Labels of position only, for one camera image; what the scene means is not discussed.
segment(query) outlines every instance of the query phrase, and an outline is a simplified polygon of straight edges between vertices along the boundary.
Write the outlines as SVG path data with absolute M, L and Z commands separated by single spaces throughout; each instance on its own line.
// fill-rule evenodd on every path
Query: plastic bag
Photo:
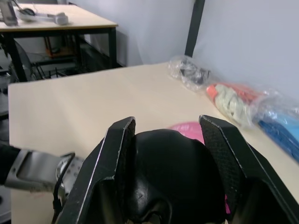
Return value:
M 206 92 L 224 116 L 244 127 L 253 126 L 251 104 L 264 95 L 246 85 L 231 83 L 214 83 Z
M 299 104 L 279 92 L 266 92 L 252 105 L 252 120 L 299 162 Z
M 172 77 L 181 79 L 184 85 L 192 91 L 208 86 L 210 71 L 199 67 L 191 57 L 176 56 L 170 60 L 168 68 Z

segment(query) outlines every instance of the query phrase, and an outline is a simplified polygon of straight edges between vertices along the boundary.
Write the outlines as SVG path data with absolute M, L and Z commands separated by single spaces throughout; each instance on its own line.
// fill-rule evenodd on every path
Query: gray device on desk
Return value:
M 18 19 L 15 15 L 11 0 L 0 0 L 0 10 L 3 16 L 3 21 L 7 26 L 18 25 Z

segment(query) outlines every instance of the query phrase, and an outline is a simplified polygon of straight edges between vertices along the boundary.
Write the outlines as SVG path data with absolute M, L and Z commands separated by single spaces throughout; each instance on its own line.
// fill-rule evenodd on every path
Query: beige tabletop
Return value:
M 69 24 L 60 26 L 53 22 L 25 22 L 18 20 L 18 26 L 8 27 L 3 22 L 0 22 L 0 32 L 117 27 L 117 23 L 74 5 L 20 4 L 20 6 L 21 8 L 31 8 L 35 12 L 44 14 L 58 14 L 64 12 L 69 17 Z
M 197 121 L 207 114 L 225 119 L 204 94 L 168 76 L 166 64 L 106 70 L 9 86 L 10 143 L 55 155 L 75 151 L 86 157 L 109 126 L 136 117 L 136 132 Z M 299 202 L 299 165 L 259 129 L 245 139 L 274 167 Z M 14 224 L 49 224 L 51 194 L 12 191 Z

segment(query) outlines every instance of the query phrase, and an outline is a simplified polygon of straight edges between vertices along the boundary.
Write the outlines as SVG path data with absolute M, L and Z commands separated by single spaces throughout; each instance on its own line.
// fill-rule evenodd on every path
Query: table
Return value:
M 205 94 L 172 79 L 167 64 L 9 86 L 10 143 L 55 155 L 88 156 L 110 125 L 128 116 L 135 116 L 139 133 L 197 121 L 201 114 L 225 119 Z M 299 165 L 258 128 L 241 132 L 299 202 Z M 13 223 L 50 223 L 52 214 L 51 194 L 12 190 Z
M 105 34 L 109 36 L 110 67 L 116 68 L 116 27 L 117 23 L 104 19 L 75 5 L 45 5 L 45 4 L 20 4 L 21 8 L 31 8 L 38 13 L 58 14 L 64 12 L 69 17 L 69 24 L 60 26 L 53 22 L 24 22 L 19 20 L 19 25 L 8 27 L 0 23 L 0 35 L 4 36 L 7 50 L 12 58 L 18 78 L 26 82 L 26 76 L 22 67 L 19 53 L 14 38 L 43 37 L 55 35 L 82 35 Z M 77 53 L 80 45 L 77 42 Z

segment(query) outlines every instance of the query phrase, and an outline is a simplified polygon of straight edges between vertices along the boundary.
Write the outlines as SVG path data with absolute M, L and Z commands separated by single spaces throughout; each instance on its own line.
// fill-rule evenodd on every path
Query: black metal frame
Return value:
M 57 36 L 57 35 L 74 35 L 76 38 L 76 47 L 77 47 L 77 61 L 80 63 L 82 61 L 80 53 L 80 45 L 78 35 L 83 34 L 108 34 L 109 35 L 109 54 L 110 54 L 110 68 L 116 68 L 116 28 L 107 27 L 107 28 L 83 28 L 83 29 L 59 29 L 59 30 L 34 30 L 34 31 L 7 31 L 1 32 L 3 35 L 7 51 L 12 58 L 14 68 L 18 75 L 20 82 L 26 82 L 25 72 L 21 63 L 21 59 L 17 50 L 17 47 L 14 42 L 14 38 L 24 38 L 24 37 L 43 37 L 43 36 Z
M 195 0 L 185 50 L 185 55 L 189 57 L 193 56 L 204 6 L 205 0 Z

